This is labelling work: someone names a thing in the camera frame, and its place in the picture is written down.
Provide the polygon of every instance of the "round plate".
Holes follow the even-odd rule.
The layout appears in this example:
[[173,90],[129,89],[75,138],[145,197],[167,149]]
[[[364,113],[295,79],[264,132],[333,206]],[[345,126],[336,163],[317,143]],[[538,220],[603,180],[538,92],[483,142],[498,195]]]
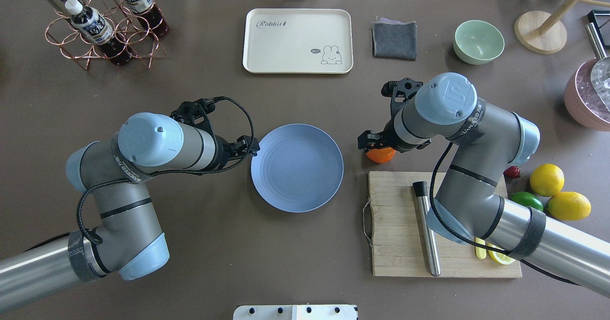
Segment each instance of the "round plate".
[[308,124],[273,129],[252,158],[252,181],[262,198],[290,213],[312,211],[341,185],[344,164],[337,144]]

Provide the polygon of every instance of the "bunny drawing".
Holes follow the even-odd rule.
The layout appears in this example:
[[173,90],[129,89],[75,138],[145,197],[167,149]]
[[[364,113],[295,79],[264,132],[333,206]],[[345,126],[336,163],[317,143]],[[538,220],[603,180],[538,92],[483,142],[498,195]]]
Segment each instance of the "bunny drawing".
[[341,53],[337,46],[324,46],[321,64],[342,64]]

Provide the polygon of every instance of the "pink bowl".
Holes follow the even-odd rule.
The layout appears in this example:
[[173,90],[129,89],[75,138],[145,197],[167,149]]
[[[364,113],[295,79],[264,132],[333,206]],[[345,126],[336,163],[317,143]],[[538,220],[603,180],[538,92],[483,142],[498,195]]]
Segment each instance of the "pink bowl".
[[598,103],[601,104],[602,111],[597,111],[597,114],[590,107],[593,107],[589,102],[589,105],[585,103],[583,98],[587,99],[587,96],[595,94],[595,89],[591,85],[591,68],[597,62],[597,59],[592,59],[578,68],[572,75],[568,84],[566,85],[566,92],[564,93],[564,102],[568,112],[581,125],[596,131],[610,132],[610,112],[608,112],[601,100]]

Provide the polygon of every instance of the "tabletop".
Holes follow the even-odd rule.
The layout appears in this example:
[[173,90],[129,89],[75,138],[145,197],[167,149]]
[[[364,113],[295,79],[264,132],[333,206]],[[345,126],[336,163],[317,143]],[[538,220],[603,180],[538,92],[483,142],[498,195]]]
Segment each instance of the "tabletop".
[[[527,189],[541,164],[560,166],[564,190],[584,194],[591,216],[570,225],[610,240],[606,181],[610,134],[587,129],[568,114],[563,94],[572,73],[593,59],[579,3],[562,22],[568,38],[554,55],[521,46],[513,32],[529,10],[552,12],[563,0],[157,0],[171,31],[166,58],[147,71],[104,61],[84,72],[44,41],[54,19],[45,0],[0,0],[0,258],[72,231],[80,194],[68,183],[67,158],[108,139],[132,114],[169,114],[183,101],[229,96],[250,112],[261,139],[276,127],[307,123],[342,151],[345,172],[326,205],[290,214],[268,205],[253,186],[250,164],[211,176],[165,175],[149,189],[170,249],[168,263],[135,281],[111,274],[2,314],[3,319],[230,319],[238,305],[349,303],[361,319],[606,319],[608,299],[564,285],[523,266],[521,279],[373,277],[362,235],[362,207],[372,170],[431,172],[446,142],[377,165],[357,149],[366,129],[390,118],[379,94],[390,80],[427,81],[442,72],[467,76],[490,103],[536,123],[538,152],[509,181]],[[256,8],[344,9],[351,14],[353,69],[341,75],[250,74],[242,67],[244,23]],[[416,61],[372,56],[376,16],[416,21]],[[463,63],[453,32],[484,20],[504,35],[505,52],[481,66]],[[249,133],[239,109],[219,104],[215,131],[233,140]],[[447,169],[448,162],[441,166]],[[92,200],[88,227],[100,223]]]

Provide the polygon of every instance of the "lemon slice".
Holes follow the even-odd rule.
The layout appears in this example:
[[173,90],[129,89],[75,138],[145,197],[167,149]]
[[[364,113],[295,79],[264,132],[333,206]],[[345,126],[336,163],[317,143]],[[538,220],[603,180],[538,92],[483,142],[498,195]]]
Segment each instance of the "lemon slice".
[[[494,246],[492,244],[490,244],[490,246],[492,248],[497,248],[497,246]],[[496,261],[496,263],[508,265],[508,264],[512,264],[515,262],[514,259],[512,259],[511,257],[508,257],[507,255],[503,255],[502,253],[498,253],[498,252],[495,252],[492,250],[488,250],[488,253],[489,253],[490,257],[492,257],[492,259]]]
[[[478,237],[475,237],[475,242],[477,244],[485,245],[485,240],[479,239]],[[475,246],[475,254],[477,255],[478,259],[485,259],[485,257],[488,256],[488,251],[485,248],[478,248]]]

